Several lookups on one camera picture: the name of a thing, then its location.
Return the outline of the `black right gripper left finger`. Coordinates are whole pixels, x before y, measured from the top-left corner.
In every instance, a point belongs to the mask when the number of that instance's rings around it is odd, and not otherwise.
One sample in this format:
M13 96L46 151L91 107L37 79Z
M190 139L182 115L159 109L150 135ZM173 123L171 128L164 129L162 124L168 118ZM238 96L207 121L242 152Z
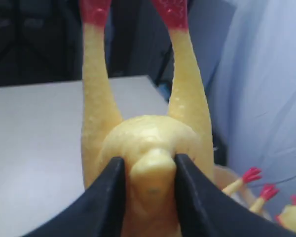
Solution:
M29 232L29 237L119 237L125 211L125 165L112 158L70 206Z

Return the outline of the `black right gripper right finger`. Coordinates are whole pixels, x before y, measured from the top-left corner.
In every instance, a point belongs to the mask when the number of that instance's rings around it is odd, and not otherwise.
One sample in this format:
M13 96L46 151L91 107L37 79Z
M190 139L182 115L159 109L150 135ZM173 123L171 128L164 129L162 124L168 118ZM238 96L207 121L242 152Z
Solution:
M175 200L184 237L295 237L219 190L184 154L175 156Z

